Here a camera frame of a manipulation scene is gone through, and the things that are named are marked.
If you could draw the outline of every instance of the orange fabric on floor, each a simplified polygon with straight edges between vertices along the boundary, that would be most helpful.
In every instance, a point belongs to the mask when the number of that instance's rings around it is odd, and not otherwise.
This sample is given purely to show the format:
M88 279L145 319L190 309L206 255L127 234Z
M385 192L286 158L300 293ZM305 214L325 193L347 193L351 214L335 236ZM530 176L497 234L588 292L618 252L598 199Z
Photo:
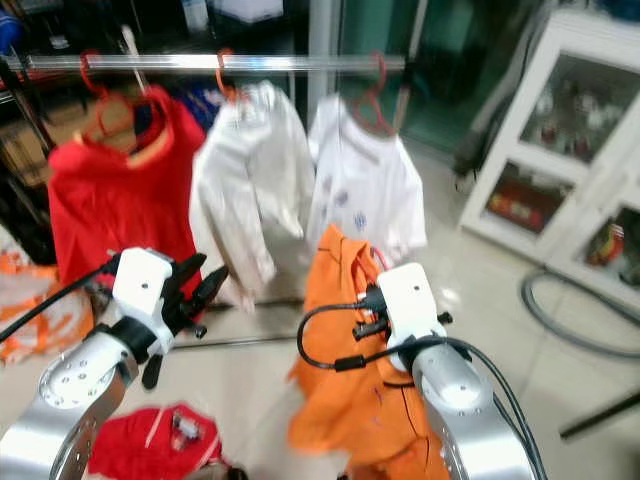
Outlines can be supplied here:
M309 273L305 311L335 303L353 303L379 273L371 246L345 238L335 226L325 232ZM371 322L362 311L337 310L311 319L304 334L309 355L319 361L386 348L383 335L356 342L356 322ZM342 450L350 454L353 478L444 480L440 441L430 430L419 393L384 359L347 372L322 370L298 359L289 377L306 403L289 425L291 446L307 452Z

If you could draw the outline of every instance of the orange hanger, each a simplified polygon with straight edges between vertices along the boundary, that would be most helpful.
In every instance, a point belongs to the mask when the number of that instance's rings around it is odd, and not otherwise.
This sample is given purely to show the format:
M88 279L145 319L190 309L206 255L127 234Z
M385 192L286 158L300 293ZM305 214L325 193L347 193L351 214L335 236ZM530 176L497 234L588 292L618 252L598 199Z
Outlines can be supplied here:
M223 48L218 52L218 68L216 68L216 82L218 83L218 89L220 90L220 93L222 93L225 97L227 97L229 102L235 103L241 97L241 94L238 92L238 90L236 90L235 87L232 87L231 85L225 85L224 81L222 80L222 71L224 70L224 56L232 55L232 54L233 54L233 50L231 50L230 48Z
M380 52L374 52L373 56L377 59L378 66L380 68L378 82L373 87L368 89L360 98L356 99L353 102L353 116L360 124L362 124L369 130L386 133L388 135L395 135L396 131L384 118L382 109L380 108L380 102L378 101L378 97L380 96L380 93L384 89L384 86L387 82L387 65L384 61L383 55ZM373 111L376 114L375 123L371 123L366 118L364 118L360 111L365 102L368 102L371 105Z
M96 56L98 53L95 50L87 50L80 55L80 75L82 76L82 80L84 81L87 89L93 92L97 97L98 101L96 102L95 107L95 117L93 121L91 121L82 131L81 136L83 140L92 140L92 137L95 136L96 132L102 135L102 139L106 139L108 137L116 136L122 132L127 131L131 128L134 123L134 108L144 104L150 104L151 106L151 114L155 115L158 113L157 108L153 105L153 102L149 102L146 100L139 102L131 102L124 95L118 92L112 92L104 85L96 85L89 78L89 57ZM113 125L110 128L107 128L104 121L104 114L107 110L107 107L112 106L114 104L120 103L124 106L127 115L125 119L120 121L119 123ZM129 150L133 150L136 145L130 147Z

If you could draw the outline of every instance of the tiled floor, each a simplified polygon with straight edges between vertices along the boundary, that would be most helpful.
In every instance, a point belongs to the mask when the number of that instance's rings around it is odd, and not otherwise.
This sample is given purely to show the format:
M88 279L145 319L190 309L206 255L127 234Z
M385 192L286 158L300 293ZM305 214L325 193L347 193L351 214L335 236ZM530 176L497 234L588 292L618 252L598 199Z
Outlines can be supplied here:
M464 195L443 167L415 158L425 182L430 245L415 257L424 264L441 310L455 323L451 335L489 354L519 395L552 479L637 480L640 478L640 411L618 418L572 443L558 430L640 386L640 365L576 350L538 326L520 303L518 286L533 268L528 261L456 228ZM537 296L550 312L629 348L640 332L591 299L554 283ZM209 339L292 332L298 312L264 308L255 318L225 312L208 318ZM333 480L344 466L340 454L298 455L286 445L288 419L300 405L286 375L296 356L293 343L172 353L158 388L145 393L136 383L119 413L142 405L186 400L215 417L227 456L244 464L252 479ZM0 372L0 432L34 394L47 358L33 358Z

